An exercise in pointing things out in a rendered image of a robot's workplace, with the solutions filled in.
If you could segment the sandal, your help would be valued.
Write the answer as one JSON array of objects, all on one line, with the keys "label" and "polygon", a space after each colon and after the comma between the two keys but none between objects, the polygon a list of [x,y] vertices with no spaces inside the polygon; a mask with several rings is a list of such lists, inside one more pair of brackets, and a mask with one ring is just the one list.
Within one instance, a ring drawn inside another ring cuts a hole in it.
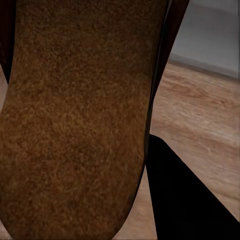
[{"label": "sandal", "polygon": [[0,220],[14,240],[112,240],[190,0],[0,0]]}]

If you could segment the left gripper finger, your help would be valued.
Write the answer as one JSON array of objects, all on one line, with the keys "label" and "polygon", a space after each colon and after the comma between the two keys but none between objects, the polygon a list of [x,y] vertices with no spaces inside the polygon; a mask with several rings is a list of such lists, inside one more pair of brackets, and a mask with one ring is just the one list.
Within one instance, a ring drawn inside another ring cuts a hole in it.
[{"label": "left gripper finger", "polygon": [[146,171],[158,240],[240,240],[240,223],[161,138]]}]

